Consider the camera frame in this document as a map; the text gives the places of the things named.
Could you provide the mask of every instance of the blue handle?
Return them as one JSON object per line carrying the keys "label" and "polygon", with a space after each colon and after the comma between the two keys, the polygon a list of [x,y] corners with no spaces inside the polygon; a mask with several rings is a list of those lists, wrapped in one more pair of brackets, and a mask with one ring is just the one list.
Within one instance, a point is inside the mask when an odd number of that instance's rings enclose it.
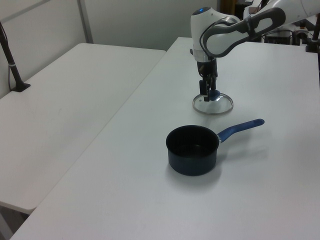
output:
{"label": "blue handle", "polygon": [[228,127],[227,129],[221,131],[218,133],[218,137],[223,143],[225,140],[227,140],[232,134],[235,134],[237,132],[241,132],[243,130],[252,129],[258,126],[261,126],[265,123],[263,119],[256,119],[248,122],[244,122],[235,126]]}

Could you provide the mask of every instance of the table surface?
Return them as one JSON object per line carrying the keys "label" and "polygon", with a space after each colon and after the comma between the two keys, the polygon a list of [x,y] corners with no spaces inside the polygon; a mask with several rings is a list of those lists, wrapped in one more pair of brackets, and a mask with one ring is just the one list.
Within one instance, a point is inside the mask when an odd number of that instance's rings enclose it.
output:
{"label": "table surface", "polygon": [[0,100],[0,206],[30,214],[165,54],[82,43]]}
{"label": "table surface", "polygon": [[[303,47],[244,43],[218,59],[233,110],[193,110],[192,39],[178,38],[12,240],[314,240],[320,236],[318,58]],[[219,146],[216,167],[185,176],[166,137],[262,118]]]}

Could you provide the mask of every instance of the glass lid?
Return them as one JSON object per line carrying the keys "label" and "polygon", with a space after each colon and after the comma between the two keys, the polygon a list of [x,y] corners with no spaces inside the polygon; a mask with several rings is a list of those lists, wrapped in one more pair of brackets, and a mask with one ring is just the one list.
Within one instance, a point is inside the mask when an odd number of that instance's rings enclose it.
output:
{"label": "glass lid", "polygon": [[214,101],[205,101],[203,95],[198,95],[193,99],[192,107],[199,113],[221,115],[230,112],[234,107],[234,102],[223,93],[220,93]]}

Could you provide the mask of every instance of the white wall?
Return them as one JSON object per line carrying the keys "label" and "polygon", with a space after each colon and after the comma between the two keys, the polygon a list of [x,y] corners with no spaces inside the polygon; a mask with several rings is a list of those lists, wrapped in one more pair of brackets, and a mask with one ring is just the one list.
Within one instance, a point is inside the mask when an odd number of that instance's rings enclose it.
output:
{"label": "white wall", "polygon": [[191,37],[190,17],[217,0],[81,0],[95,44],[168,50]]}
{"label": "white wall", "polygon": [[[50,0],[2,25],[23,81],[86,42],[77,0]],[[0,48],[0,98],[8,92],[8,62]]]}

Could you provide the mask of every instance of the saucepan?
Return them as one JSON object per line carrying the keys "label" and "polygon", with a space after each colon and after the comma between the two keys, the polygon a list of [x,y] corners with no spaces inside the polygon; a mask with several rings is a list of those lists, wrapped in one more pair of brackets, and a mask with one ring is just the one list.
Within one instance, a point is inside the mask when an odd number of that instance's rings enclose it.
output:
{"label": "saucepan", "polygon": [[181,126],[166,138],[170,166],[180,174],[199,176],[210,172],[216,165],[217,149],[232,134],[261,126],[263,119],[256,119],[228,127],[216,134],[198,125]]}

